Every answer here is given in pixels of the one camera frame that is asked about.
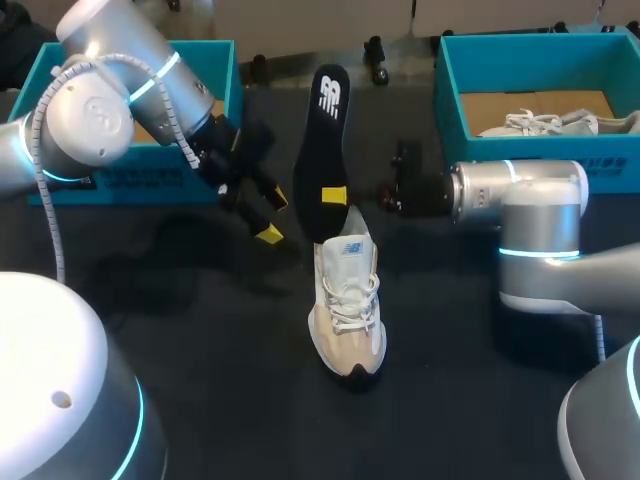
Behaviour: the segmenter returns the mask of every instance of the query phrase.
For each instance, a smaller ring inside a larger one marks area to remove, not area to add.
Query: shoe box
[[[180,61],[189,65],[216,98],[213,112],[224,113],[240,126],[243,88],[232,41],[174,41],[171,46]],[[51,83],[51,69],[65,60],[62,46],[42,47],[10,120],[21,118],[35,107]],[[53,192],[55,205],[198,205],[215,204],[217,192],[206,185],[184,160],[177,145],[162,147],[135,125],[129,151],[110,168],[95,171],[84,179],[68,179],[70,186]],[[39,195],[29,203],[42,205]]]
[[[640,49],[627,33],[442,37],[434,109],[448,165],[517,159],[580,162],[595,194],[640,192],[640,135],[493,137],[509,113],[640,110]]]

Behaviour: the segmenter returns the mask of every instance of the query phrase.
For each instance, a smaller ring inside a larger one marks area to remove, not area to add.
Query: shoe sole
[[[308,320],[309,333],[311,334],[311,340],[313,341],[313,345],[314,347],[316,347],[316,351],[318,352],[318,355],[320,355],[320,358],[322,359],[322,363],[324,363],[325,366],[337,376],[343,377],[343,378],[348,377],[348,375],[343,375],[341,373],[336,372],[336,370],[331,366],[331,364],[327,360],[327,357],[325,357],[322,349],[320,348],[320,342],[318,341],[315,333],[316,332],[316,329],[315,329],[316,316],[314,312],[315,312],[315,307],[311,310],[311,313],[309,313],[309,320]],[[380,348],[382,348],[382,358],[380,359],[380,366],[375,372],[373,373],[367,372],[369,373],[370,376],[375,375],[380,370],[380,368],[382,367],[382,364],[384,363],[384,357],[387,354],[387,330],[384,328],[384,323],[380,322],[380,328],[382,331],[382,342],[380,345]]]
[[[344,68],[323,65],[316,71],[302,146],[293,168],[293,199],[302,231],[318,244],[337,237],[349,213],[342,154],[349,97],[349,75]]]

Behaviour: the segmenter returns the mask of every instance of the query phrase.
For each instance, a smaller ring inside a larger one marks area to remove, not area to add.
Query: white shoe
[[[367,378],[382,365],[387,335],[377,294],[378,252],[360,211],[350,207],[341,234],[314,248],[313,343],[335,374],[354,381]]]
[[[562,117],[562,122],[566,125],[563,134],[580,135],[580,131],[572,131],[572,127],[580,124],[583,119],[589,119],[588,121],[593,124],[591,131],[594,135],[640,133],[640,110],[632,112],[625,118],[597,117],[589,110],[578,110]]]
[[[490,128],[479,137],[540,137],[545,135],[597,135],[597,117],[586,110],[585,115],[563,120],[557,115],[534,115],[522,109],[522,114],[509,114],[504,126]]]
[[[490,128],[480,137],[538,137],[544,135],[593,136],[640,133],[640,111],[625,118],[598,117],[589,110],[557,115],[509,114],[503,127]]]

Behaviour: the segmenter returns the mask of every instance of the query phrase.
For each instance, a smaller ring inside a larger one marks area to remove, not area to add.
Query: black table
[[[246,103],[278,136],[267,168],[290,194],[307,93],[247,91]],[[427,168],[441,168],[427,89],[356,91],[347,129],[356,186],[389,177],[398,138],[420,139]],[[627,221],[638,205],[594,198],[583,250],[640,241]],[[157,402],[170,478],[566,480],[556,418],[596,363],[589,322],[499,305],[491,234],[363,212],[389,345],[380,383],[356,395],[325,374],[310,340],[311,245],[293,208],[270,215],[297,250],[256,244],[214,208],[59,209],[69,285]],[[42,212],[20,201],[0,219],[0,269],[53,275]],[[605,331],[613,350],[640,323],[605,318]]]

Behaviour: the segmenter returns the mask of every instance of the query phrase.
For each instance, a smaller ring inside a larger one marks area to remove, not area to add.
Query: shoelace
[[[365,332],[375,323],[373,317],[373,307],[380,286],[380,279],[377,275],[372,274],[369,277],[368,287],[363,287],[356,283],[347,283],[342,287],[341,292],[349,289],[360,290],[364,294],[364,298],[357,299],[347,297],[334,292],[327,283],[327,277],[322,279],[322,285],[328,294],[329,311],[331,312],[331,320],[333,329],[336,333],[343,330],[359,330],[364,329]]]
[[[527,136],[539,135],[545,132],[562,133],[562,119],[557,115],[533,115],[531,110],[521,108],[525,113],[507,115],[505,126],[520,128]]]

